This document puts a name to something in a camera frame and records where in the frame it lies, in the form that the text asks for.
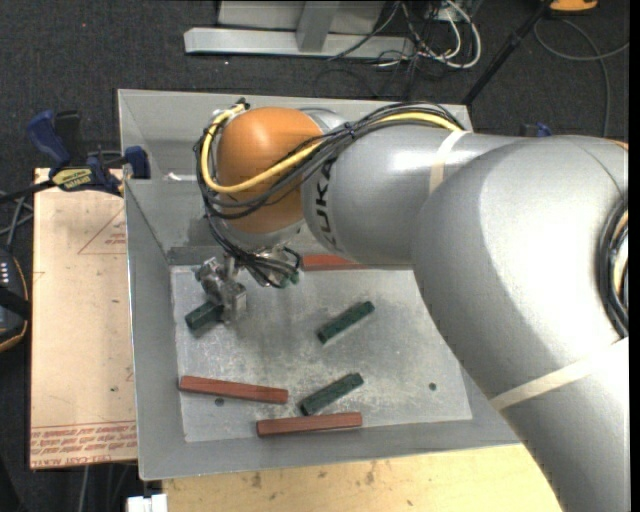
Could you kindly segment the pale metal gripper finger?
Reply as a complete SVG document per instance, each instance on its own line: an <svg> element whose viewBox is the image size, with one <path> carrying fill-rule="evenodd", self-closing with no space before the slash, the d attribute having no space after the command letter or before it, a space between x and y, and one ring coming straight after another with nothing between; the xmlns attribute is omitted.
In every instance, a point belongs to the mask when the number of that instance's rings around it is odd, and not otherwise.
<svg viewBox="0 0 640 512"><path fill-rule="evenodd" d="M216 259L209 259L197 267L195 269L195 278L200 283L210 302L223 303L221 284L223 283L224 270Z"/></svg>
<svg viewBox="0 0 640 512"><path fill-rule="evenodd" d="M242 318L247 311L247 291L243 284L225 282L221 288L223 302L222 319L225 323L234 322Z"/></svg>

